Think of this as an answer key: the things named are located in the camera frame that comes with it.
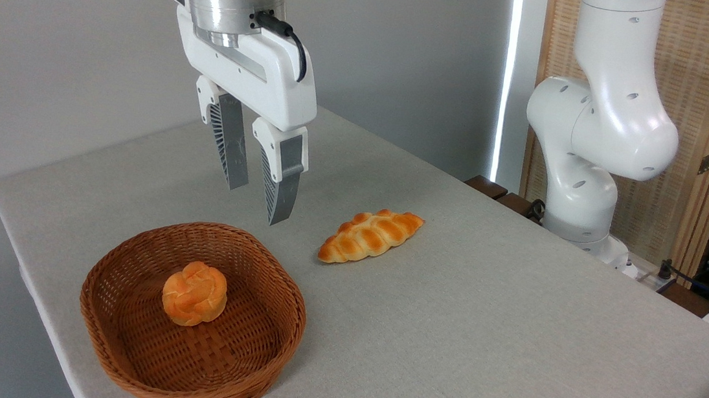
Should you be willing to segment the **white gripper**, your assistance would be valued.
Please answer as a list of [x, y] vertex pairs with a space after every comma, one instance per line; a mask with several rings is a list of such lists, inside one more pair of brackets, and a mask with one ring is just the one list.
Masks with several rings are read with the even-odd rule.
[[252, 128], [261, 146], [268, 223], [288, 219], [300, 176], [308, 171], [309, 137], [304, 126], [318, 110], [311, 59], [306, 58], [306, 75], [298, 81], [301, 64], [292, 39], [266, 30], [243, 35], [235, 49], [214, 47], [195, 35], [184, 6], [178, 5], [176, 12], [185, 55], [203, 74], [196, 82], [200, 115], [212, 126], [229, 189], [249, 180], [244, 103], [262, 116]]

